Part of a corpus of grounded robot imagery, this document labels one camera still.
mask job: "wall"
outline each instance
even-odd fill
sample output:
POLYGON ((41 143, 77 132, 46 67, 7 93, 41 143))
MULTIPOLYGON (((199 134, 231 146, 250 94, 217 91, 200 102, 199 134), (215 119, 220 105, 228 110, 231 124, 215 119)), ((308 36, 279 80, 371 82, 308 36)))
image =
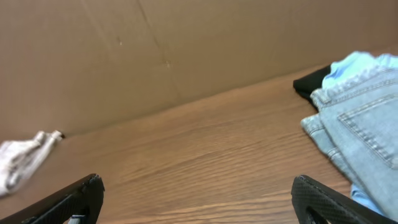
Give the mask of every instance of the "wall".
POLYGON ((0 138, 76 134, 398 38, 395 0, 0 1, 0 138))

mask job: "folded white towel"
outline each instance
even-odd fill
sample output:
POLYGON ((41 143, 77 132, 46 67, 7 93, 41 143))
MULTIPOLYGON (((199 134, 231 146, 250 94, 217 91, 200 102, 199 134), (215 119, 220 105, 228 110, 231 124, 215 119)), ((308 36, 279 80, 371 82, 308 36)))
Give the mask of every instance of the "folded white towel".
POLYGON ((62 133, 39 131, 27 141, 4 141, 0 146, 0 196, 15 192, 43 163, 62 133))

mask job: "black garment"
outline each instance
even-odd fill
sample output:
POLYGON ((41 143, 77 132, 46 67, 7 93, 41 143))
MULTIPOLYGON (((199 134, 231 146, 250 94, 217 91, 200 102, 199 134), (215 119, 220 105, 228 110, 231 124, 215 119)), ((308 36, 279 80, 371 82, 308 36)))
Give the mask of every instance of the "black garment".
POLYGON ((330 65, 326 66, 325 68, 321 68, 302 78, 299 78, 298 80, 294 80, 293 88, 301 97, 308 100, 315 109, 318 109, 313 104, 310 95, 312 91, 316 90, 317 88, 322 88, 322 80, 325 76, 329 74, 330 74, 330 65))

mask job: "jeans pocket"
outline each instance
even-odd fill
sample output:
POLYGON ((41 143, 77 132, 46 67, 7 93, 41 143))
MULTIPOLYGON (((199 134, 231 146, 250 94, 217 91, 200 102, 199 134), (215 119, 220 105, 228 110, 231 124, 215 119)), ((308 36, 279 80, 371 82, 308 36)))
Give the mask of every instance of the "jeans pocket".
POLYGON ((386 95, 338 119, 391 169, 398 169, 398 94, 386 95))

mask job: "denim jeans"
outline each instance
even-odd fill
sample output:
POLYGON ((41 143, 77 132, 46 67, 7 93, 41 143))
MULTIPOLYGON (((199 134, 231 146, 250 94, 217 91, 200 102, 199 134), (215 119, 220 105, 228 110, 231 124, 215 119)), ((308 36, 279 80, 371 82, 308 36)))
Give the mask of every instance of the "denim jeans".
POLYGON ((398 70, 372 66, 311 94, 304 130, 352 182, 398 220, 398 70))

